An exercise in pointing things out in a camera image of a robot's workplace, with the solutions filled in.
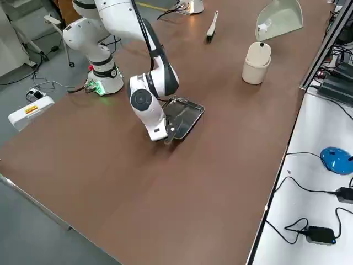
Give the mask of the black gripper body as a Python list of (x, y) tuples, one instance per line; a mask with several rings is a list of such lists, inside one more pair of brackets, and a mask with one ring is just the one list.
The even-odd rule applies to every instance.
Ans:
[(174, 136), (178, 132), (182, 122), (183, 118), (181, 116), (176, 116), (174, 119), (168, 118), (166, 121), (167, 135)]

